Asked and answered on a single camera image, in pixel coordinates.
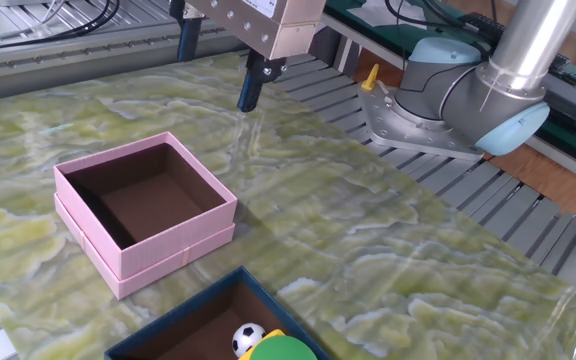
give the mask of light blue robot joint cap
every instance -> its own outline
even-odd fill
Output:
[[[548,114],[548,104],[535,104],[494,128],[479,139],[475,146],[491,155],[506,155],[530,139],[546,121]]]
[[[419,40],[410,61],[431,64],[470,64],[481,61],[481,53],[461,41],[431,37]]]

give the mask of yellow valve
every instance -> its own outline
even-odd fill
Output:
[[[379,73],[379,64],[375,64],[368,75],[368,79],[361,84],[361,88],[364,90],[372,91],[375,88],[375,81],[377,81],[377,73]]]

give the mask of pink box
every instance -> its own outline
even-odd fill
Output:
[[[169,256],[128,279],[119,280],[115,274],[113,274],[112,270],[110,270],[104,259],[101,258],[101,255],[99,255],[95,246],[90,242],[86,235],[84,235],[75,220],[70,216],[68,210],[66,210],[64,205],[61,203],[57,194],[55,194],[55,208],[57,209],[59,216],[66,223],[68,230],[73,234],[76,234],[75,237],[79,244],[81,244],[82,249],[90,258],[93,265],[95,265],[97,271],[101,274],[101,277],[104,278],[110,287],[110,290],[119,300],[229,243],[232,240],[232,235],[235,231],[235,224],[232,224],[226,229],[221,230],[220,232],[213,234],[212,236],[209,236],[172,256]]]
[[[59,164],[55,181],[70,230],[118,281],[215,234],[232,239],[237,198],[170,133]]]

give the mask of navy blue box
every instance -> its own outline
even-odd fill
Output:
[[[106,360],[237,360],[232,336],[245,323],[276,329],[331,360],[243,267],[113,346]]]

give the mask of black and white ball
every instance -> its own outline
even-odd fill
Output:
[[[232,337],[232,349],[238,358],[257,345],[266,336],[266,330],[253,323],[243,324]]]

